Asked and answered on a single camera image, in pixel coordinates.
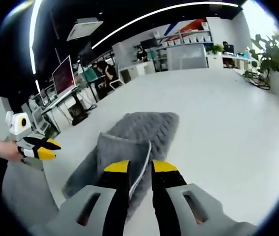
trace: green plant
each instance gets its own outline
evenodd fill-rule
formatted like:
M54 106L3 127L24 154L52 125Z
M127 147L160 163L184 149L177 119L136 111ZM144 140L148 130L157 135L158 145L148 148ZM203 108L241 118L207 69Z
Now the green plant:
M254 49L250 50L252 57L256 59L251 64L257 69L260 76L262 76L266 81L269 80L269 75L271 71L279 72L279 33L275 33L272 37L268 37L268 40L263 39L261 35L257 34L255 39L251 39L252 43L260 50L261 53L256 53ZM250 76L251 73L244 73L244 76Z
M213 54L217 54L217 52L223 52L223 46L216 44L214 46L206 47L206 52L213 52Z
M215 55L217 54L217 52L223 52L223 46L221 46L220 44L216 44L212 47L212 51Z

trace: red screen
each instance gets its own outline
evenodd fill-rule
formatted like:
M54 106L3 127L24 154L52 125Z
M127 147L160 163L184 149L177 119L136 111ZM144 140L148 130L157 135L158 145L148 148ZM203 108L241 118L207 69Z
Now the red screen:
M53 73L56 93L60 94L74 84L71 72L70 58L66 58Z

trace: white shelf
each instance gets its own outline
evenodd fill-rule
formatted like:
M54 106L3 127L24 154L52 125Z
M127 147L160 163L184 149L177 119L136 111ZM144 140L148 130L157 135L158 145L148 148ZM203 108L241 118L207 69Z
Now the white shelf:
M172 35L168 35L168 36L163 36L163 37L156 38L156 40L164 39L164 38L171 38L171 37L175 37L175 36L180 36L180 35L182 35L182 34L206 33L206 32L210 32L210 30L197 30L197 31L186 31L186 32L180 32L180 33L174 33L174 34L172 34Z
M189 34L189 33L206 33L206 32L210 32L210 30L187 31L187 32L182 32L181 34Z
M196 43L183 43L183 44L179 44L179 45L173 45L173 46L167 46L167 47L159 47L156 50L161 50L161 49L167 49L167 48L172 48L172 47L179 47L179 46L184 46L184 45L191 45L191 44L205 44L205 43L214 43L214 42L196 42Z

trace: computer monitor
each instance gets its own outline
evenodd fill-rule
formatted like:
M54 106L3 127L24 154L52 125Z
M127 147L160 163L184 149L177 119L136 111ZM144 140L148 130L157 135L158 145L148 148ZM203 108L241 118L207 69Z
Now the computer monitor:
M66 57L66 59L62 61L62 63L53 72L52 76L57 96L76 85L74 74L72 72L70 56Z
M223 46L224 52L234 53L234 46L232 44L226 44Z
M96 74L93 68L89 68L88 70L85 70L82 73L82 76L85 80L88 80L88 82L92 82L96 80L99 76Z

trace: plant pot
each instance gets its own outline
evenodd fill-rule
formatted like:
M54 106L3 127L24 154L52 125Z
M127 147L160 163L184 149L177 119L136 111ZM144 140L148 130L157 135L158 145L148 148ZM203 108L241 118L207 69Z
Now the plant pot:
M270 92L279 97L279 72L271 71L269 75L270 79Z

